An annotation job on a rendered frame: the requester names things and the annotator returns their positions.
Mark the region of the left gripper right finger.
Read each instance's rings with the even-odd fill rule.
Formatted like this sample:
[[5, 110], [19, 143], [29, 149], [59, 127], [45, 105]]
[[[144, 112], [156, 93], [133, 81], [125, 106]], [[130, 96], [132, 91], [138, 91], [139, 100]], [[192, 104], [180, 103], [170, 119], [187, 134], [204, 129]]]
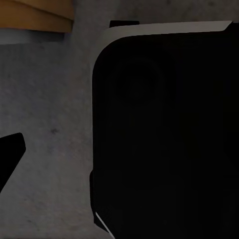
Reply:
[[239, 173], [239, 134], [228, 132], [223, 150]]

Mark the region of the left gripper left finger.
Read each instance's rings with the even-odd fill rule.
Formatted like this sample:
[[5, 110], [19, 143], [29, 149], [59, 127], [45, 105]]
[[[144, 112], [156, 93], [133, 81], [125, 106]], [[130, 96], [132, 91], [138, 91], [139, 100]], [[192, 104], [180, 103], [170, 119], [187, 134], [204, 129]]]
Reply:
[[21, 132], [0, 138], [0, 192], [26, 151]]

